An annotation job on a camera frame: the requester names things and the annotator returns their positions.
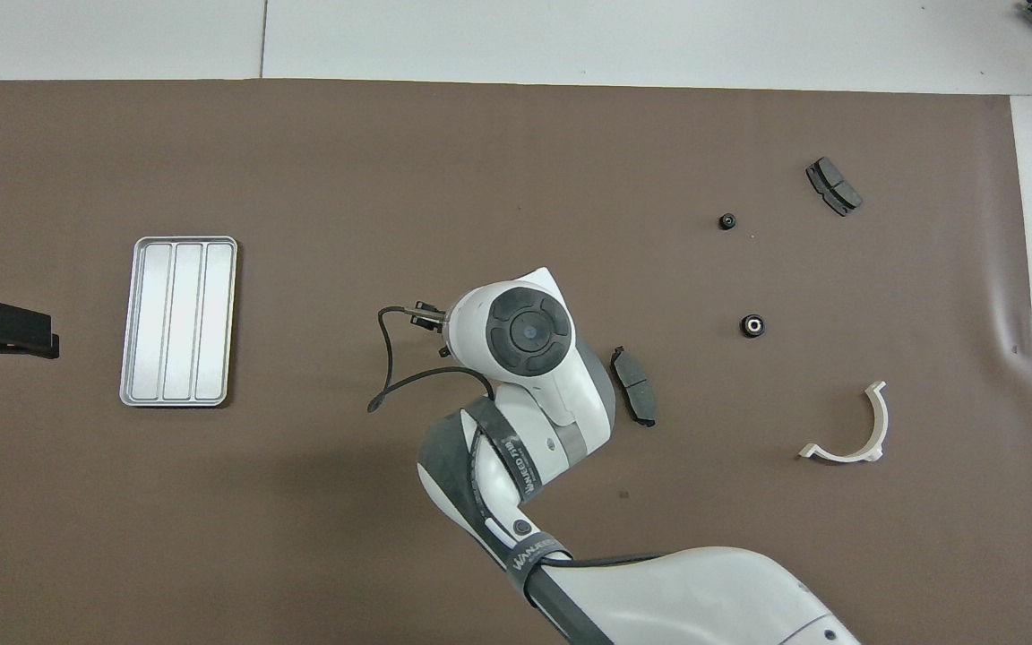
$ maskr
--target white plastic arc part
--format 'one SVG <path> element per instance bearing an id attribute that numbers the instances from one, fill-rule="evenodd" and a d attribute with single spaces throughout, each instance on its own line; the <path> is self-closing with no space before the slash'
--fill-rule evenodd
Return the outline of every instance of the white plastic arc part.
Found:
<path id="1" fill-rule="evenodd" d="M 886 401 L 881 398 L 881 388 L 884 387 L 886 387 L 886 381 L 875 381 L 871 387 L 866 389 L 867 398 L 871 399 L 871 407 L 875 413 L 875 427 L 873 427 L 871 440 L 867 442 L 867 445 L 843 457 L 839 454 L 831 454 L 816 444 L 808 444 L 799 451 L 799 456 L 823 457 L 829 461 L 839 461 L 841 464 L 850 464 L 854 461 L 877 461 L 881 457 L 881 442 L 886 438 L 886 429 L 890 425 Z"/>

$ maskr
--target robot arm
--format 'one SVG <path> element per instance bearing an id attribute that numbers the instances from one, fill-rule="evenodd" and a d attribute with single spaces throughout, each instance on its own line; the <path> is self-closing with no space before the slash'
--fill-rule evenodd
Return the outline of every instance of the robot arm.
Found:
<path id="1" fill-rule="evenodd" d="M 456 360 L 501 385 L 495 400 L 430 425 L 421 483 L 569 641 L 857 642 L 795 576 L 740 548 L 574 560 L 519 506 L 610 439 L 607 372 L 547 268 L 472 290 L 439 317 Z"/>

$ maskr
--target velcro strap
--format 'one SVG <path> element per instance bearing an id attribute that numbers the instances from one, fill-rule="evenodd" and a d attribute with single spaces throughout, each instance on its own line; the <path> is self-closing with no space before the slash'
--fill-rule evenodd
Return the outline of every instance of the velcro strap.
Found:
<path id="1" fill-rule="evenodd" d="M 536 497 L 541 487 L 544 487 L 540 471 L 536 470 L 536 462 L 524 447 L 524 441 L 520 440 L 516 429 L 499 413 L 499 408 L 491 399 L 480 397 L 469 404 L 464 411 L 476 421 L 480 432 L 488 438 L 492 448 L 496 449 L 499 460 L 505 462 L 509 477 L 512 477 L 516 490 L 519 491 L 520 503 Z"/>
<path id="2" fill-rule="evenodd" d="M 552 538 L 552 535 L 544 531 L 533 533 L 527 538 L 520 540 L 505 558 L 505 573 L 508 574 L 509 582 L 512 582 L 517 591 L 527 596 L 527 592 L 524 591 L 527 576 L 533 575 L 533 571 L 536 571 L 540 560 L 544 559 L 546 555 L 559 551 L 568 553 L 562 544 Z"/>

